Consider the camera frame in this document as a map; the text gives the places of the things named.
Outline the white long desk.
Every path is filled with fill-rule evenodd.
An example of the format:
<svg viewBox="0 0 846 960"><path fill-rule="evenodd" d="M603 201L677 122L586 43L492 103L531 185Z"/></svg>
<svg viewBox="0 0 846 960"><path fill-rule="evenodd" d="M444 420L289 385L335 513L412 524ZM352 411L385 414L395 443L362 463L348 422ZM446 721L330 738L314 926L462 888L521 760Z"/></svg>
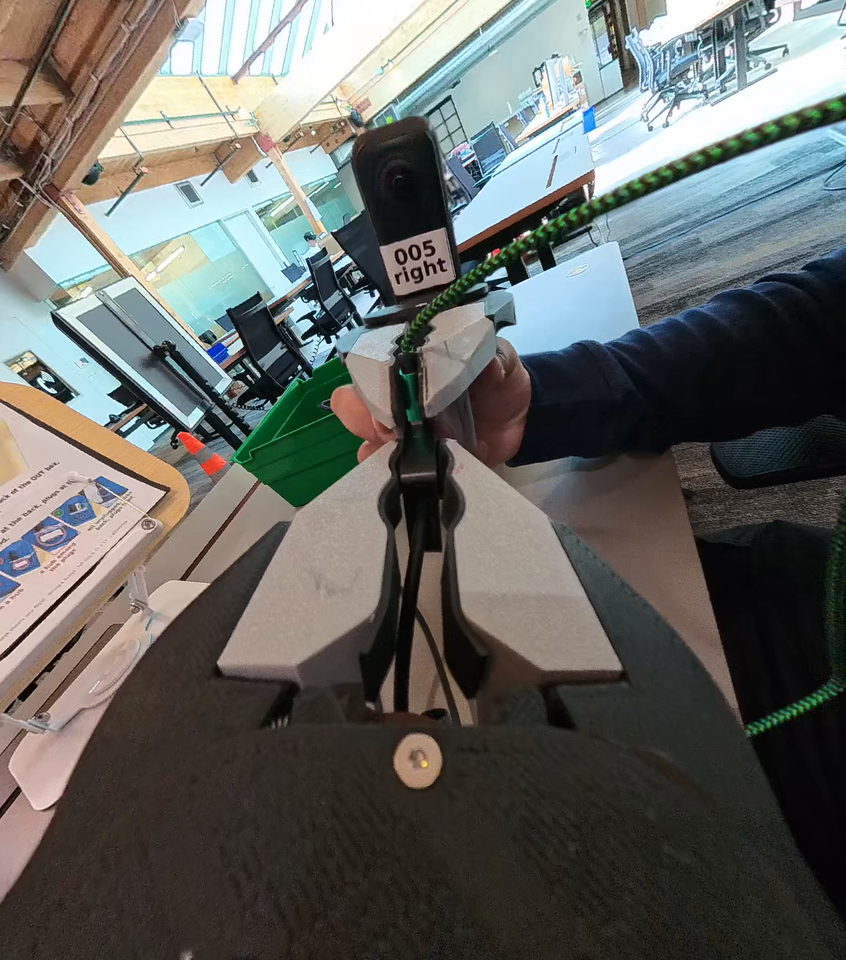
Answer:
<svg viewBox="0 0 846 960"><path fill-rule="evenodd" d="M453 217L461 260L484 258L551 218L560 204L594 195L596 164L586 112L515 150Z"/></svg>

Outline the wooden stand board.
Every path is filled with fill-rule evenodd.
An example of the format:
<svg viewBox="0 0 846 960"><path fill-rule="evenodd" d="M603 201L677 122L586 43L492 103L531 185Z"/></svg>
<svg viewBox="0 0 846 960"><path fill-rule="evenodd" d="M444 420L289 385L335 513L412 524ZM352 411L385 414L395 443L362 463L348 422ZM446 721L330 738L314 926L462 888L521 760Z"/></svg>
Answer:
<svg viewBox="0 0 846 960"><path fill-rule="evenodd" d="M25 654L20 662L13 662L16 654L10 653L0 661L0 666L9 666L0 689L1 715L65 651L68 644L93 623L118 591L127 585L133 572L152 560L168 535L186 516L191 495L187 481L173 465L31 387L0 381L0 402L58 432L71 445L91 450L96 459L115 462L124 474L137 474L148 484L165 489L163 498L150 512L159 527L143 532L141 542L130 546L127 555L112 553L106 556L108 563L115 564L113 569L107 572L100 564L86 581L81 582L82 592L77 597L75 611L65 614L63 623L35 653Z"/></svg>

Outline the stacked green plastic bins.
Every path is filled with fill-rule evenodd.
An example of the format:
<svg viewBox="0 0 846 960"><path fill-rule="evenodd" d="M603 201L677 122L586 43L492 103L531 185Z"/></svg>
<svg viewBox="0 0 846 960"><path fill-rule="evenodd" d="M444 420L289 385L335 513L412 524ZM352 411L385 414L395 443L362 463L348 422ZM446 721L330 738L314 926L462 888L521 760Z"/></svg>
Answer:
<svg viewBox="0 0 846 960"><path fill-rule="evenodd" d="M325 492L358 462L362 440L332 412L334 390L351 382L340 358L294 379L238 448L233 463L293 507Z"/></svg>

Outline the person's right hand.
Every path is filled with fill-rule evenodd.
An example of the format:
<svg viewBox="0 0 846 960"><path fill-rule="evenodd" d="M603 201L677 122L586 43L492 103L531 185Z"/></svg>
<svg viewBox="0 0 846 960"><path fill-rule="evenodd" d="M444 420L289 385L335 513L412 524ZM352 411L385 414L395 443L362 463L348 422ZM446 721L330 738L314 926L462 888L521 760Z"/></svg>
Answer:
<svg viewBox="0 0 846 960"><path fill-rule="evenodd" d="M532 382L513 345L497 338L496 355L470 385L477 459L490 469L510 462L522 445L532 400ZM373 417L354 386L333 391L331 410L342 425L361 439L357 460L364 461L398 439L393 429Z"/></svg>

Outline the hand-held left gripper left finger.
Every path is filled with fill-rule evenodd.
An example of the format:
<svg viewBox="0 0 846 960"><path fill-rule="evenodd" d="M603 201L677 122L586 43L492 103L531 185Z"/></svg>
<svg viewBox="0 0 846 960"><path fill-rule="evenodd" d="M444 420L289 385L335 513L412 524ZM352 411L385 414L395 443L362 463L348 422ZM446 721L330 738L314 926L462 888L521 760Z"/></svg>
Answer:
<svg viewBox="0 0 846 960"><path fill-rule="evenodd" d="M299 690L357 685L375 701L391 665L401 500L391 441L297 510L216 662Z"/></svg>

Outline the person's right forearm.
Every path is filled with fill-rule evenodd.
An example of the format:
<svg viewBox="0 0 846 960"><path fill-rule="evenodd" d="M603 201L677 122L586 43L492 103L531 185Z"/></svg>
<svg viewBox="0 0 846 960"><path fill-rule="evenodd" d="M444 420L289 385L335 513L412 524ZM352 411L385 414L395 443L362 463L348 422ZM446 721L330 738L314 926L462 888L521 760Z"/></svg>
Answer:
<svg viewBox="0 0 846 960"><path fill-rule="evenodd" d="M846 420L846 246L613 341L522 363L531 400L512 466Z"/></svg>

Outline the grey office chair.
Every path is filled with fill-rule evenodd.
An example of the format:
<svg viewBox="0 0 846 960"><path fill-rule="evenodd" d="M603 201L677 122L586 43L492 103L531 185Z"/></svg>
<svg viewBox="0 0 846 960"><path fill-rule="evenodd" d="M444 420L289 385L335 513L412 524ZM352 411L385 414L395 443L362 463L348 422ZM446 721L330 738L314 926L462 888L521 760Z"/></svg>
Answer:
<svg viewBox="0 0 846 960"><path fill-rule="evenodd" d="M685 102L716 104L727 92L724 74L731 41L722 27L692 31L652 45L632 28L624 43L636 61L640 90L649 95L640 113L648 132L657 125L668 128L674 112Z"/></svg>

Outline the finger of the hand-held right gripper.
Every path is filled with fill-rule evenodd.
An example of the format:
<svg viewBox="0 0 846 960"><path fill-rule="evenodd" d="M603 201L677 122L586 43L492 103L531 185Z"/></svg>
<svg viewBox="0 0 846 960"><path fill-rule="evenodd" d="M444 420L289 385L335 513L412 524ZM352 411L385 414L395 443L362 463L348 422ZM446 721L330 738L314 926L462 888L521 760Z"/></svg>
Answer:
<svg viewBox="0 0 846 960"><path fill-rule="evenodd" d="M358 396L371 416L393 431L405 425L403 400L397 384L397 355L405 325L360 327L338 337L334 348Z"/></svg>
<svg viewBox="0 0 846 960"><path fill-rule="evenodd" d="M505 325L503 302L474 302L438 313L417 349L419 405L434 419L475 381L497 349L497 331Z"/></svg>

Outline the black office chair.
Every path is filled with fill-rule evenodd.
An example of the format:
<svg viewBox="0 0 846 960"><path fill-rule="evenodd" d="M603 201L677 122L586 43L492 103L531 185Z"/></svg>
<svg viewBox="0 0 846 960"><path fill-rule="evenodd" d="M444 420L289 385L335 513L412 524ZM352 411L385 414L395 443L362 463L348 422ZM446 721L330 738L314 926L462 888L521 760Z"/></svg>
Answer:
<svg viewBox="0 0 846 960"><path fill-rule="evenodd" d="M237 398L238 406L274 404L295 380L313 376L314 367L302 353L296 335L284 322L276 321L262 293L251 294L226 313L243 346L239 362L255 377Z"/></svg>
<svg viewBox="0 0 846 960"><path fill-rule="evenodd" d="M846 419L821 415L797 426L712 442L720 478L737 490L755 490L846 476Z"/></svg>
<svg viewBox="0 0 846 960"><path fill-rule="evenodd" d="M319 337L331 343L336 334L362 327L363 318L337 280L329 253L322 249L308 258L307 265L316 300L322 310L312 322Z"/></svg>

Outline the black hub cable grey plug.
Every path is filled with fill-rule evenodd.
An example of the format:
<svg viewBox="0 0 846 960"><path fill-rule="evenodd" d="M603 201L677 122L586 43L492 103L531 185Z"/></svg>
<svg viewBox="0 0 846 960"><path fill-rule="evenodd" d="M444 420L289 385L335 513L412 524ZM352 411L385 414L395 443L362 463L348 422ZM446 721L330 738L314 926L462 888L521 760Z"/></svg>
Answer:
<svg viewBox="0 0 846 960"><path fill-rule="evenodd" d="M443 656L434 632L418 608L422 566L426 552L427 516L424 509L420 508L416 511L412 523L408 526L408 533L408 559L398 612L394 651L393 709L396 713L402 714L410 711L414 637L417 626L420 626L427 642L439 687L446 701L446 714L453 725L460 726L462 718L451 689Z"/></svg>

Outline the orange traffic cone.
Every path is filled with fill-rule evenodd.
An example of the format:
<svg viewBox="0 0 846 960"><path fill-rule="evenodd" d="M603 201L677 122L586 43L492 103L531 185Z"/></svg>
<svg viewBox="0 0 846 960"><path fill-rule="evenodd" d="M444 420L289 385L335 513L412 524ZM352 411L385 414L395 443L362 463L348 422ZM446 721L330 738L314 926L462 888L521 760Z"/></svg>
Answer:
<svg viewBox="0 0 846 960"><path fill-rule="evenodd" d="M195 462L197 462L211 483L213 485L219 483L229 470L230 462L221 454L211 450L206 443L190 432L179 431L176 438Z"/></svg>

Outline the person's dark clothing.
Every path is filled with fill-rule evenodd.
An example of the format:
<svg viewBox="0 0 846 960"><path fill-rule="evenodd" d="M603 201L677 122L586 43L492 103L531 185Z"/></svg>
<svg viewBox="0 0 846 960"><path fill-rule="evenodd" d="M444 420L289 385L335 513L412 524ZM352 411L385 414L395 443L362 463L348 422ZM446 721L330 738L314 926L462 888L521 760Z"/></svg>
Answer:
<svg viewBox="0 0 846 960"><path fill-rule="evenodd" d="M830 537L773 521L695 540L744 722L828 679ZM846 692L757 736L754 749L802 856L846 922Z"/></svg>

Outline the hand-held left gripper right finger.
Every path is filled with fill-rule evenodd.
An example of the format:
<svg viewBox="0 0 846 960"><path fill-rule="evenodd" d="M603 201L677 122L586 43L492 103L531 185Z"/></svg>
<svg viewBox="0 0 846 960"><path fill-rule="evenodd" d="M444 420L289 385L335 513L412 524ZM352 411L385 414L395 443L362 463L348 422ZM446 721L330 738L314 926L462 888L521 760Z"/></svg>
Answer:
<svg viewBox="0 0 846 960"><path fill-rule="evenodd" d="M444 442L446 665L467 700L623 677L548 516L455 440Z"/></svg>

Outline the black usb hub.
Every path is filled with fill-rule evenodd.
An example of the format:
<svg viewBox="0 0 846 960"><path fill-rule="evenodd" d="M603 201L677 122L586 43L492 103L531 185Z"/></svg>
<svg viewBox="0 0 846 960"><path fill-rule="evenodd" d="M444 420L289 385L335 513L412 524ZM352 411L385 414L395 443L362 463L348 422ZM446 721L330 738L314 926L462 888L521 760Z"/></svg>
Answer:
<svg viewBox="0 0 846 960"><path fill-rule="evenodd" d="M426 553L441 552L441 501L445 456L427 420L408 423L396 459L396 477L407 534L421 534Z"/></svg>

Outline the grey framed panel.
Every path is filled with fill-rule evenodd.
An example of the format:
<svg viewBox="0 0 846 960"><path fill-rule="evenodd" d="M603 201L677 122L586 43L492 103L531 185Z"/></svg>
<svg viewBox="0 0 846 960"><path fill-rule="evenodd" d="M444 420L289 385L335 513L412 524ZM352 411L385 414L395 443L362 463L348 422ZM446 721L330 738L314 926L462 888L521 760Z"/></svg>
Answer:
<svg viewBox="0 0 846 960"><path fill-rule="evenodd" d="M179 430L200 426L232 379L133 277L51 310L57 330Z"/></svg>

